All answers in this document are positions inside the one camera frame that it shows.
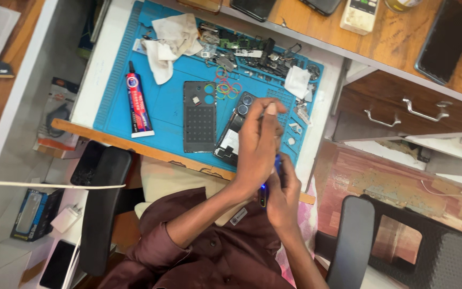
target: metal drawer handle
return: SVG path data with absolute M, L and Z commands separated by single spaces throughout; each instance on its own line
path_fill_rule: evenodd
M 428 115 L 425 115 L 425 114 L 421 114 L 421 113 L 418 113 L 416 111 L 413 110 L 413 104 L 411 103 L 410 100 L 408 100 L 407 98 L 404 98 L 402 99 L 403 102 L 406 102 L 407 103 L 407 111 L 414 114 L 414 115 L 418 115 L 420 117 L 423 117 L 425 119 L 428 119 L 428 120 L 431 120 L 431 121 L 440 121 L 440 119 L 444 118 L 444 117 L 449 117 L 450 115 L 447 114 L 447 113 L 439 113 L 438 116 L 436 116 L 436 118 L 432 117 L 432 116 L 428 116 Z
M 369 110 L 366 110 L 366 109 L 365 109 L 365 110 L 363 110 L 363 111 L 367 113 L 368 119 L 369 119 L 369 120 L 371 120 L 371 121 L 373 121 L 373 122 L 376 122 L 376 123 L 379 123 L 379 124 L 382 124 L 383 126 L 387 126 L 387 127 L 389 127 L 389 128 L 393 128 L 396 124 L 401 123 L 401 121 L 398 120 L 398 118 L 397 118 L 396 115 L 395 115 L 395 121 L 393 122 L 393 124 L 387 124 L 387 123 L 385 123 L 385 122 L 381 122 L 381 121 L 378 121 L 378 120 L 373 119 L 373 118 L 372 118 L 372 115 L 370 114 L 370 111 L 369 111 Z

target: brown shirt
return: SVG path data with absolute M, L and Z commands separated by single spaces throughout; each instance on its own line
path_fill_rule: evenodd
M 165 196 L 140 218 L 142 237 L 100 288 L 293 288 L 275 260 L 281 242 L 257 202 L 234 226 L 204 230 L 186 248 L 170 239 L 165 223 L 206 200 L 204 188 Z

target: white charger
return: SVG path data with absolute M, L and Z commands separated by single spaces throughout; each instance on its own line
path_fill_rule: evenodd
M 348 0 L 341 16 L 340 27 L 360 35 L 374 30 L 380 0 Z
M 51 221 L 51 226 L 53 226 L 60 233 L 64 233 L 69 230 L 74 223 L 81 219 L 82 213 L 81 208 L 78 208 L 77 205 L 70 205 L 65 207 L 60 214 L 58 214 L 53 221 Z

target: man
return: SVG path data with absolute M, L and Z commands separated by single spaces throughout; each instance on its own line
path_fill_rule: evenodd
M 298 288 L 328 288 L 297 225 L 301 182 L 290 158 L 281 155 L 280 175 L 274 169 L 282 134 L 278 112 L 286 108 L 277 99 L 257 99 L 239 133 L 236 177 L 208 199 L 202 187 L 152 203 L 140 218 L 137 246 L 100 288 L 292 288 L 275 260 L 280 242 Z M 266 213 L 252 201 L 243 219 L 214 224 L 254 199 L 265 182 Z

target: pink cloth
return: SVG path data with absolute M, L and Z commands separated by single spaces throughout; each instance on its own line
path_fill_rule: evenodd
M 315 178 L 311 177 L 310 189 L 307 192 L 308 195 L 317 197 L 315 188 Z M 313 205 L 299 202 L 299 211 L 297 214 L 297 223 L 299 224 L 302 237 L 306 243 L 307 249 L 311 254 L 312 258 L 315 258 L 315 235 L 318 230 L 318 212 L 317 212 L 317 200 Z M 295 280 L 288 264 L 286 257 L 286 250 L 284 246 L 277 252 L 276 261 L 281 267 L 281 275 L 286 279 L 293 287 L 295 286 Z

